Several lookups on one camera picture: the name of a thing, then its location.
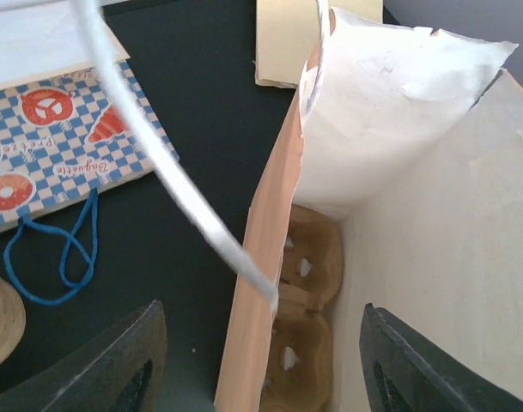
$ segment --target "paper bag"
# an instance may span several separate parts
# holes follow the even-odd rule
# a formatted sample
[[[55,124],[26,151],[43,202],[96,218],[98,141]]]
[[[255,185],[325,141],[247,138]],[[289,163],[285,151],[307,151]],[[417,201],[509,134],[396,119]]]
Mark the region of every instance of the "paper bag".
[[[307,113],[315,52],[245,246],[276,279],[290,203],[340,221],[330,410],[369,411],[358,340],[370,302],[523,400],[523,89],[500,69],[515,46],[334,13],[319,98]],[[239,279],[219,412],[257,409],[270,325],[266,303]]]

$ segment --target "dark tabletop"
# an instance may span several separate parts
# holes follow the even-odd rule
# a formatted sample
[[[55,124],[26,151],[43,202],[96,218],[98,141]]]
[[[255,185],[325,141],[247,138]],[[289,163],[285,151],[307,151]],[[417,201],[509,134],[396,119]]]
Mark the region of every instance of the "dark tabletop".
[[[255,1],[133,0],[106,9],[130,66],[181,165],[232,233],[242,239],[252,195],[293,91],[254,84]],[[70,230],[82,204],[40,219]],[[3,249],[15,230],[0,234]],[[27,326],[0,366],[0,393],[34,376],[153,299],[164,305],[168,357],[160,410],[213,410],[235,275],[205,244],[154,174],[100,195],[94,279],[61,306],[25,300]],[[85,227],[78,239],[90,245]],[[64,240],[27,231],[12,261],[28,289],[65,291]],[[85,263],[70,254],[69,275]]]

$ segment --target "white string handle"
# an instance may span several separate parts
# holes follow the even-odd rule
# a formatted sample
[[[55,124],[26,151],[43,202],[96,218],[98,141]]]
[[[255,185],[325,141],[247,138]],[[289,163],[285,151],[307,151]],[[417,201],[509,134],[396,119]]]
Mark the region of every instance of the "white string handle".
[[[191,182],[179,163],[162,140],[156,135],[152,124],[141,113],[131,92],[112,61],[112,45],[108,39],[100,15],[98,0],[71,0],[75,8],[82,36],[92,56],[106,91],[112,97],[124,121],[130,126],[143,152],[150,158],[156,174],[167,192],[183,213],[198,228],[206,241],[238,274],[244,276],[271,305],[273,316],[278,305],[278,288],[270,282],[242,249],[238,241],[225,227],[198,188]],[[310,106],[316,100],[324,75],[324,45],[330,35],[330,18],[327,0],[317,0],[320,26],[319,67]]]
[[[330,38],[330,7],[328,0],[316,0],[316,8],[319,13],[319,36],[320,36],[320,54],[319,65],[316,69],[316,76],[314,77],[314,85],[311,94],[307,98],[306,114],[310,114],[313,110],[314,103],[319,98],[320,89],[322,88],[322,81],[325,74],[325,48]]]

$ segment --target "blue string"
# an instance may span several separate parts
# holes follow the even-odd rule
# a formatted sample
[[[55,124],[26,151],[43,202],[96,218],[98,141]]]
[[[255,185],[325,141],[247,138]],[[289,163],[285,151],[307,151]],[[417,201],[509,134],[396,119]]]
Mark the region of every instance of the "blue string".
[[[78,217],[78,220],[76,221],[76,224],[72,228],[72,231],[69,233],[66,230],[60,229],[58,227],[54,226],[48,226],[48,225],[42,225],[40,223],[36,223],[32,219],[30,219],[30,216],[24,216],[21,219],[19,219],[19,227],[17,228],[17,233],[9,241],[9,243],[5,246],[5,250],[3,251],[3,261],[5,263],[5,269],[7,271],[7,275],[11,282],[13,283],[13,286],[17,291],[19,291],[20,294],[25,296],[27,299],[31,300],[34,303],[38,303],[40,305],[46,305],[46,306],[56,306],[64,303],[65,301],[72,298],[75,294],[77,294],[83,287],[85,287],[89,281],[93,278],[94,273],[94,266],[95,266],[95,260],[97,259],[97,250],[99,247],[99,238],[97,236],[97,211],[98,211],[98,202],[99,202],[99,195],[97,194],[97,190],[92,190],[89,193],[88,200],[83,205],[82,213]],[[91,257],[88,255],[82,244],[76,240],[76,233],[80,229],[80,227],[83,224],[83,221],[86,218],[86,215],[91,210],[91,229],[93,234],[93,247],[91,250]],[[39,232],[43,233],[49,233],[49,234],[56,234],[59,236],[63,236],[66,238],[66,243],[64,244],[63,254],[61,255],[61,261],[58,266],[58,273],[61,276],[61,280],[63,283],[70,288],[70,291],[61,296],[60,298],[48,300],[40,298],[39,296],[36,296],[35,294],[31,294],[17,279],[17,276],[15,275],[15,272],[13,271],[13,266],[11,265],[11,248],[13,245],[19,240],[19,238],[22,235],[22,231],[24,228],[28,226],[34,230],[37,230]],[[86,261],[88,264],[88,269],[86,273],[84,274],[83,278],[79,282],[72,282],[69,280],[69,278],[66,276],[66,261],[69,256],[70,246],[74,245],[78,251],[82,254],[83,260]]]

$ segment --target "donut print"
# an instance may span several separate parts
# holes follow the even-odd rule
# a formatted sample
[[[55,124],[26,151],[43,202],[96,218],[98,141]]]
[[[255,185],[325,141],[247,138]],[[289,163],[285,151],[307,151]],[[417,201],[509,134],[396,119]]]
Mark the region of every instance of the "donut print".
[[[33,196],[34,182],[19,173],[0,175],[0,212],[13,210],[27,203]]]

